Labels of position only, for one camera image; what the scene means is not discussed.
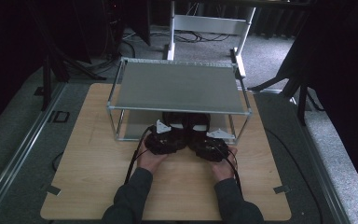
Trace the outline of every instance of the gray carpet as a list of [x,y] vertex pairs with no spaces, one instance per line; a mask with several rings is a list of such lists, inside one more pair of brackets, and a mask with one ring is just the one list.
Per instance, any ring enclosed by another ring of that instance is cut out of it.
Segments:
[[[136,58],[163,59],[166,48],[164,45],[168,43],[168,37],[153,36],[150,47],[136,36],[126,38],[126,41],[134,47]],[[228,50],[235,47],[238,41],[236,36],[231,36],[219,42],[178,42],[175,60],[230,62]],[[249,36],[242,53],[247,74],[244,80],[246,87],[258,85],[275,77],[293,41],[280,37],[266,39],[263,36]],[[123,56],[132,57],[130,45],[123,44],[120,51]],[[106,82],[112,82],[117,63],[109,70],[104,70],[106,69],[102,68],[97,72],[101,72],[101,76],[108,77]],[[40,96],[34,96],[34,90],[41,85],[41,77],[40,70],[30,76],[0,118],[0,174],[39,115],[42,99]],[[66,84],[64,93],[54,110],[69,112],[68,122],[45,124],[0,203],[0,223],[48,223],[48,220],[44,220],[39,215],[46,197],[43,186],[49,184],[54,176],[51,163],[65,149],[87,90],[93,82],[95,81],[84,75],[74,75]],[[280,90],[284,84],[285,81],[271,88]],[[293,216],[282,223],[321,223],[321,219],[323,223],[335,223],[306,150],[307,140],[302,131],[304,127],[301,127],[296,119],[296,106],[280,94],[269,91],[257,93],[255,99],[282,182],[291,189],[287,193],[287,198]],[[308,123],[312,124],[311,116],[308,116]],[[339,139],[337,140],[337,136],[332,136],[332,138],[325,138],[325,141],[339,142]],[[99,223],[99,221],[67,220],[54,221],[54,223]]]

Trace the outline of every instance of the dark sleeve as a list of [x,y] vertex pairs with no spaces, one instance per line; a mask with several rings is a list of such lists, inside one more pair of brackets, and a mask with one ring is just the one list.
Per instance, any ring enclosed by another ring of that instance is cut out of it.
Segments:
[[264,223],[260,209],[242,198],[234,178],[220,181],[214,186],[214,190],[220,216],[225,223]]
[[148,170],[136,168],[129,183],[117,190],[113,205],[103,214],[103,223],[141,223],[152,181]]

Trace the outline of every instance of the person's right arm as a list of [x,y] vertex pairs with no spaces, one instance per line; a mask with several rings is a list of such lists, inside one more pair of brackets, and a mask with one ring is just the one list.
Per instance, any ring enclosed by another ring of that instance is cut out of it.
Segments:
[[[232,154],[228,156],[231,163],[235,163],[235,147],[228,148]],[[253,203],[246,202],[238,189],[234,179],[234,171],[227,161],[210,162],[213,177],[216,181],[214,190],[217,196],[220,216],[227,224],[263,223],[264,218],[260,209]]]

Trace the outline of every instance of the wooden table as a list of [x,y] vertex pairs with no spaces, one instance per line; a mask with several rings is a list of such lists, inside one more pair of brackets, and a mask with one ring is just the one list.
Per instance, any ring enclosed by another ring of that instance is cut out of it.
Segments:
[[[45,219],[100,219],[123,184],[137,142],[116,141],[106,112],[110,84],[93,84],[82,106],[41,210]],[[237,144],[242,191],[265,220],[287,220],[290,208],[272,157],[255,99],[254,114]],[[207,161],[188,148],[163,162],[154,176],[144,220],[220,220]]]

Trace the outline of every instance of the person's left hand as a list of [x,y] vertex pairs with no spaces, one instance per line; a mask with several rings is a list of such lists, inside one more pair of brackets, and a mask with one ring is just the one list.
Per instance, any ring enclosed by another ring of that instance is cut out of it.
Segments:
[[145,141],[142,142],[139,151],[138,151],[139,158],[137,159],[138,167],[142,167],[152,175],[157,171],[159,165],[168,157],[166,155],[155,155],[153,154],[147,147],[145,146]]

